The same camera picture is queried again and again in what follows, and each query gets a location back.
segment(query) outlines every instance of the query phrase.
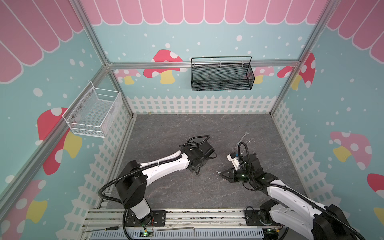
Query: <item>white wire basket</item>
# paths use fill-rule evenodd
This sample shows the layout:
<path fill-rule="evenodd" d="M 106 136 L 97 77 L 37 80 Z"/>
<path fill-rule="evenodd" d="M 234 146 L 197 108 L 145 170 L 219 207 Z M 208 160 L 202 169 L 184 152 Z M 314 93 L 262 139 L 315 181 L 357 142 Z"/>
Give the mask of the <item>white wire basket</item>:
<path fill-rule="evenodd" d="M 105 137 L 121 109 L 121 93 L 95 88 L 92 82 L 85 89 L 88 90 L 71 104 L 63 118 L 74 134 Z"/>

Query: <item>black wire basket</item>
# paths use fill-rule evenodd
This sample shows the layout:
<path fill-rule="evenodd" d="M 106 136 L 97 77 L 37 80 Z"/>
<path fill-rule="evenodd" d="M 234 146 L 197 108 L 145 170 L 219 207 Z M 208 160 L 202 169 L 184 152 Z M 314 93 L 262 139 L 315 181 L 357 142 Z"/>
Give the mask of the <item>black wire basket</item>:
<path fill-rule="evenodd" d="M 251 59 L 250 56 L 191 58 L 192 91 L 251 90 L 255 81 Z"/>

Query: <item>mushroom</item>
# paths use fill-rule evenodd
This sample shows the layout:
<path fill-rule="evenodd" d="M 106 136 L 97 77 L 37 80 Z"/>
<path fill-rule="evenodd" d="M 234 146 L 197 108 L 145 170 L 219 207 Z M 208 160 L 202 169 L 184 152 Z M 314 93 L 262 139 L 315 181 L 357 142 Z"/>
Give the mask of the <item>mushroom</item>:
<path fill-rule="evenodd" d="M 39 141 L 36 141 L 37 145 L 47 137 L 57 122 L 61 119 L 61 114 L 65 112 L 65 110 L 66 108 L 53 108 L 40 115 L 37 119 L 37 131 L 40 139 Z M 75 136 L 68 129 L 43 163 L 45 174 L 54 174 L 59 169 L 64 150 L 69 153 L 71 158 L 75 158 L 80 151 L 82 143 L 82 137 Z"/>
<path fill-rule="evenodd" d="M 159 50 L 153 57 L 151 62 L 182 62 L 183 60 L 174 52 L 166 49 Z M 186 72 L 186 68 L 165 68 L 165 69 L 145 69 L 144 76 L 147 78 L 153 78 L 157 75 L 161 75 L 160 83 L 172 84 L 175 82 L 175 78 L 172 75 L 172 71 Z"/>
<path fill-rule="evenodd" d="M 288 75 L 291 73 L 293 67 L 287 66 L 283 68 L 281 71 L 277 73 L 277 76 L 279 78 L 288 77 Z M 293 80 L 293 83 L 291 85 L 291 88 L 293 90 L 298 90 L 300 80 L 303 79 L 305 86 L 309 88 L 312 85 L 314 74 L 316 71 L 316 61 L 313 53 L 310 53 L 307 60 L 305 61 L 304 65 L 301 67 L 301 70 L 299 71 L 299 74 L 295 77 Z"/>
<path fill-rule="evenodd" d="M 45 180 L 33 180 L 21 194 L 5 220 L 1 223 L 3 240 L 18 240 L 23 235 L 25 220 L 38 223 L 47 209 L 48 202 L 34 201 L 45 186 Z"/>
<path fill-rule="evenodd" d="M 368 185 L 372 188 L 375 193 L 380 197 L 384 198 L 384 176 L 379 174 L 368 174 L 367 176 Z"/>
<path fill-rule="evenodd" d="M 384 225 L 384 209 L 380 207 L 375 207 L 373 211 L 375 212 L 379 221 Z"/>
<path fill-rule="evenodd" d="M 131 76 L 140 77 L 139 71 L 136 69 L 120 69 L 114 71 L 116 78 L 118 79 L 119 83 L 122 83 L 122 80 L 124 79 L 125 85 L 132 85 L 135 83 L 135 81 L 132 79 Z"/>
<path fill-rule="evenodd" d="M 253 74 L 255 75 L 254 84 L 260 84 L 263 82 L 264 75 L 272 77 L 275 74 L 275 70 L 273 67 L 255 67 Z"/>
<path fill-rule="evenodd" d="M 341 162 L 353 156 L 361 170 L 368 167 L 372 158 L 372 148 L 366 136 L 348 132 L 331 132 L 331 139 L 340 145 L 333 149 L 333 153 Z"/>

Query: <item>screwdriver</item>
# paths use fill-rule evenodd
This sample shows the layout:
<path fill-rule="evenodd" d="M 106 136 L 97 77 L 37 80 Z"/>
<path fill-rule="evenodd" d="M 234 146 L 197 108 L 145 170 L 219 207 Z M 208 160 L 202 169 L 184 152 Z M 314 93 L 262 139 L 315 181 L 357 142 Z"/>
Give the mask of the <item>screwdriver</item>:
<path fill-rule="evenodd" d="M 108 231 L 108 230 L 117 230 L 119 229 L 119 226 L 114 226 L 114 227 L 107 227 L 103 229 L 96 229 L 96 230 L 90 230 L 90 231 L 84 231 L 84 232 L 96 232 L 96 231 Z"/>

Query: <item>yellow spot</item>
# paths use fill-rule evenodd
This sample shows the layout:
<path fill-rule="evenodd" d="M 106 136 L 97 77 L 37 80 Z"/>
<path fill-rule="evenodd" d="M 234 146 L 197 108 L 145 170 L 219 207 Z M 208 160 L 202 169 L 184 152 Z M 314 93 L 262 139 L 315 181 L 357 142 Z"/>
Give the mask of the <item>yellow spot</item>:
<path fill-rule="evenodd" d="M 263 82 L 263 75 L 255 77 L 255 82 L 253 84 L 260 84 Z"/>
<path fill-rule="evenodd" d="M 71 131 L 69 131 L 64 141 L 64 149 L 67 150 L 71 158 L 75 158 L 79 153 L 82 144 L 82 137 L 76 136 Z"/>
<path fill-rule="evenodd" d="M 160 75 L 161 75 L 160 83 L 162 84 L 172 84 L 175 82 L 175 78 L 172 75 L 172 70 L 162 72 L 160 73 Z"/>
<path fill-rule="evenodd" d="M 336 155 L 337 159 L 340 160 L 340 162 L 347 161 L 347 158 L 349 158 L 352 155 L 351 152 L 343 146 L 335 148 L 333 150 L 333 153 Z"/>
<path fill-rule="evenodd" d="M 375 207 L 373 210 L 375 211 L 375 214 L 376 214 L 377 218 L 384 225 L 384 209 L 383 208 L 379 208 L 379 207 Z"/>
<path fill-rule="evenodd" d="M 126 76 L 126 77 L 124 78 L 124 83 L 125 83 L 125 85 L 132 85 L 132 84 L 135 83 L 135 81 L 132 79 L 131 76 Z"/>
<path fill-rule="evenodd" d="M 47 209 L 47 206 L 47 201 L 37 202 L 33 200 L 31 202 L 31 205 L 29 205 L 28 211 L 26 212 L 25 219 L 30 219 L 34 223 L 38 223 L 41 217 L 43 216 L 45 210 Z"/>
<path fill-rule="evenodd" d="M 293 83 L 291 85 L 291 88 L 293 90 L 297 90 L 299 88 L 300 80 L 303 79 L 300 75 L 297 75 L 295 79 L 293 80 Z"/>

